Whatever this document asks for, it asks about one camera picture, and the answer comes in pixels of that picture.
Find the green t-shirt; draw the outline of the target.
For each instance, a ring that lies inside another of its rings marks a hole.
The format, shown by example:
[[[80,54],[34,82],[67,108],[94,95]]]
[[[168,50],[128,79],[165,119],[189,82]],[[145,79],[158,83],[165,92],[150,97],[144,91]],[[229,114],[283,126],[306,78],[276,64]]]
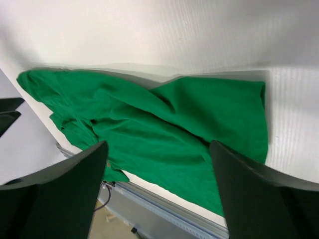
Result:
[[[266,161],[263,81],[185,76],[146,89],[98,72],[37,69],[17,82],[73,146],[108,143],[105,181],[131,173],[222,216],[210,144]]]

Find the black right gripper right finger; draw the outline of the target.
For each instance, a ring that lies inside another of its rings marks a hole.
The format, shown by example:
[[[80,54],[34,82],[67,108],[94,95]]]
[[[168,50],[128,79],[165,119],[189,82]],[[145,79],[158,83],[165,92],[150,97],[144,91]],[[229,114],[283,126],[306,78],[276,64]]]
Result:
[[[231,239],[317,239],[319,185],[241,155],[218,141],[212,165]]]

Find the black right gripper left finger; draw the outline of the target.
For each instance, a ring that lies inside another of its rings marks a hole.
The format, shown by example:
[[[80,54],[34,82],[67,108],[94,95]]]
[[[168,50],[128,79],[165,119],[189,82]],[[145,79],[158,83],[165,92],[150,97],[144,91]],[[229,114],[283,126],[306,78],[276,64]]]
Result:
[[[90,148],[0,187],[2,239],[86,239],[108,157]]]

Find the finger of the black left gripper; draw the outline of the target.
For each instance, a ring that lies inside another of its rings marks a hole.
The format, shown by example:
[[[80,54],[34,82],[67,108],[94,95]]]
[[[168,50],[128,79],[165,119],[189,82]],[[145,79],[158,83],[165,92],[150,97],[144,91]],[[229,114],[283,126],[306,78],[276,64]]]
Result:
[[[21,116],[18,111],[1,112],[0,114],[0,137],[10,128],[10,126]]]
[[[0,111],[1,112],[15,111],[23,103],[24,103],[23,98],[2,98],[0,99]]]

